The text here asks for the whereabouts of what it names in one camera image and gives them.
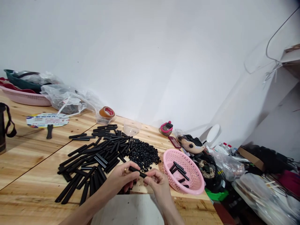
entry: pink plastic basket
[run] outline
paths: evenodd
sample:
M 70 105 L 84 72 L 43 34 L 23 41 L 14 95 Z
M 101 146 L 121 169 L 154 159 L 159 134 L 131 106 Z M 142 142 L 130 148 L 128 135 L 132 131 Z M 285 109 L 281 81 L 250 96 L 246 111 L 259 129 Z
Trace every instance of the pink plastic basket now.
M 0 86 L 4 94 L 12 101 L 34 106 L 50 106 L 51 102 L 41 94 L 32 94 L 27 92 L 15 91 L 3 86 Z
M 178 180 L 184 178 L 183 175 L 176 171 L 171 174 L 170 168 L 173 166 L 173 162 L 177 162 L 187 172 L 186 176 L 190 179 L 185 180 L 183 183 L 179 183 Z M 196 164 L 181 151 L 176 149 L 168 149 L 163 154 L 163 171 L 169 177 L 169 184 L 176 191 L 180 193 L 188 193 L 192 195 L 199 195 L 204 191 L 204 179 Z

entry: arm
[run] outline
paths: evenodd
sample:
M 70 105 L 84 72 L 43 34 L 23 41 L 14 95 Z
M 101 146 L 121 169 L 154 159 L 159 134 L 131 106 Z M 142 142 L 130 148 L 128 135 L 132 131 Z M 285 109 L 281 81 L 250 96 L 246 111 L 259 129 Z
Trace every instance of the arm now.
M 173 202 L 167 175 L 163 174 L 157 169 L 147 172 L 146 175 L 147 177 L 145 177 L 144 183 L 145 185 L 150 185 L 150 187 L 153 189 L 157 203 L 162 209 L 168 224 L 184 224 L 184 221 Z
M 93 197 L 86 200 L 85 203 L 64 219 L 60 225 L 86 225 L 123 187 L 125 192 L 128 188 L 132 188 L 133 180 L 138 179 L 139 172 L 125 173 L 125 169 L 128 170 L 130 166 L 140 170 L 140 167 L 132 161 L 116 166 L 104 184 L 93 194 Z

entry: person's left hand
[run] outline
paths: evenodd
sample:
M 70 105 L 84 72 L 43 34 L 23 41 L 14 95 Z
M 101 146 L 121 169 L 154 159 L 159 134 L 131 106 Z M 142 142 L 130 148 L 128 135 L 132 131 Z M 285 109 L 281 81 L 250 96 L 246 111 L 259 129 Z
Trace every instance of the person's left hand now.
M 137 181 L 140 175 L 138 171 L 130 172 L 130 166 L 140 170 L 140 167 L 133 161 L 128 161 L 122 165 L 116 166 L 100 189 L 105 188 L 108 193 L 111 194 L 111 197 L 118 194 L 123 187 L 124 192 L 127 192 L 129 188 L 133 187 L 133 181 Z

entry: wooden table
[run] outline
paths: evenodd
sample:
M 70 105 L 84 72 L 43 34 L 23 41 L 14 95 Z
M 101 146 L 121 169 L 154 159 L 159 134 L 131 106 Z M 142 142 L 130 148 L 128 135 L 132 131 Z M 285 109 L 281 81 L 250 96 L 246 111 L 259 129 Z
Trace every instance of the wooden table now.
M 58 224 L 79 205 L 82 190 L 76 190 L 66 205 L 54 200 L 67 185 L 57 174 L 58 165 L 65 161 L 68 153 L 88 143 L 70 141 L 69 136 L 87 132 L 91 134 L 98 125 L 93 113 L 86 112 L 71 118 L 68 125 L 53 129 L 53 138 L 46 139 L 47 131 L 34 130 L 26 125 L 25 116 L 33 113 L 56 112 L 52 107 L 21 105 L 0 95 L 1 102 L 11 108 L 12 119 L 17 125 L 17 137 L 7 138 L 7 152 L 0 155 L 0 224 Z M 123 129 L 124 118 L 115 117 L 118 129 Z M 169 139 L 157 128 L 142 125 L 136 136 L 163 153 L 173 148 Z M 153 165 L 162 170 L 162 163 Z M 152 193 L 140 180 L 133 193 Z M 222 224 L 207 194 L 199 196 L 180 194 L 171 188 L 177 209 L 186 223 Z

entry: plastic bag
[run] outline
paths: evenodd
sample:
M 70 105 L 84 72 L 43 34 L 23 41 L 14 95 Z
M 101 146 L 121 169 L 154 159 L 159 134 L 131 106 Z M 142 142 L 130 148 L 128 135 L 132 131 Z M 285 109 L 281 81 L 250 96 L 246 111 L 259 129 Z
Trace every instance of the plastic bag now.
M 60 80 L 57 76 L 50 72 L 45 72 L 45 73 L 40 73 L 39 75 L 33 74 L 33 75 L 28 75 L 25 77 L 21 78 L 24 81 L 38 84 L 38 85 L 44 85 L 47 83 L 52 83 L 52 84 L 63 84 L 62 80 Z
M 235 160 L 231 156 L 227 156 L 220 152 L 211 152 L 210 154 L 215 159 L 217 166 L 223 170 L 226 180 L 232 182 L 245 174 L 246 171 L 244 164 Z
M 232 186 L 267 224 L 299 224 L 297 215 L 267 187 L 260 176 L 247 173 L 237 179 Z
M 58 110 L 58 114 L 68 114 L 63 118 L 80 114 L 84 109 L 99 112 L 103 107 L 100 99 L 90 91 L 78 91 L 73 87 L 61 84 L 42 86 L 41 94 Z

